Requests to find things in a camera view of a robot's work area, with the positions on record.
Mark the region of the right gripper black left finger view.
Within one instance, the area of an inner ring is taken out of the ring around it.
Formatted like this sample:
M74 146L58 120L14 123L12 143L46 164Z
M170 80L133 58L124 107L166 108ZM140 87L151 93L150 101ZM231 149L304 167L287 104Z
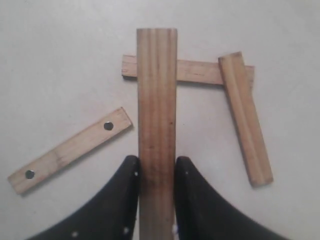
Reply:
M34 240L131 240L140 193L140 160L128 155L108 183L72 215Z

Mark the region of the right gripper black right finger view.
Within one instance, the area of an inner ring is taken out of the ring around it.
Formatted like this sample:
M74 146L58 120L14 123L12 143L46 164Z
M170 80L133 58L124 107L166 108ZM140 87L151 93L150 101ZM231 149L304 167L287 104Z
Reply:
M176 159L174 204L181 240L284 239L226 201L187 156Z

